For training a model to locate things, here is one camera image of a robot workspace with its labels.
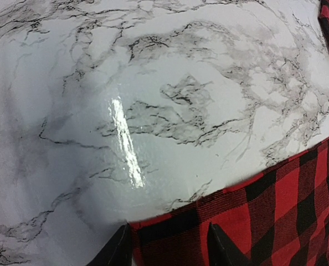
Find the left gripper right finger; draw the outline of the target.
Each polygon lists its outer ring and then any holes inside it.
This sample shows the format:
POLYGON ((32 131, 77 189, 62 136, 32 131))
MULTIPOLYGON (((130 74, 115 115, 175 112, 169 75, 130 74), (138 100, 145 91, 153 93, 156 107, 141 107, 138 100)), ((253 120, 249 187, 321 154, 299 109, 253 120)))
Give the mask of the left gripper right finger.
POLYGON ((207 249, 210 266, 253 265, 218 224, 209 225, 207 249))

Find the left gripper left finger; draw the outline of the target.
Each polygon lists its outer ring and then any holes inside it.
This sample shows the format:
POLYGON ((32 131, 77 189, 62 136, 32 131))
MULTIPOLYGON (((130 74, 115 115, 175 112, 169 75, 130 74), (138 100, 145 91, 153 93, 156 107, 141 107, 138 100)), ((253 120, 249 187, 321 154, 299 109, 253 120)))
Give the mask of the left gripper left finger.
POLYGON ((124 224, 114 233, 101 251, 87 266, 131 266, 132 239, 129 224, 124 224))

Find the red black plaid garment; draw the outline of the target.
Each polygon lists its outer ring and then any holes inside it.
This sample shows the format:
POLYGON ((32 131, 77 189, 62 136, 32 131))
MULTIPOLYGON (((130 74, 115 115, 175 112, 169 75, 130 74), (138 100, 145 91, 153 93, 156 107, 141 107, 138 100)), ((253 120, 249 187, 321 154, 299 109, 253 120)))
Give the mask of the red black plaid garment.
POLYGON ((137 265, 209 265, 218 224, 253 265, 329 265, 329 137, 246 181, 130 223, 137 265))

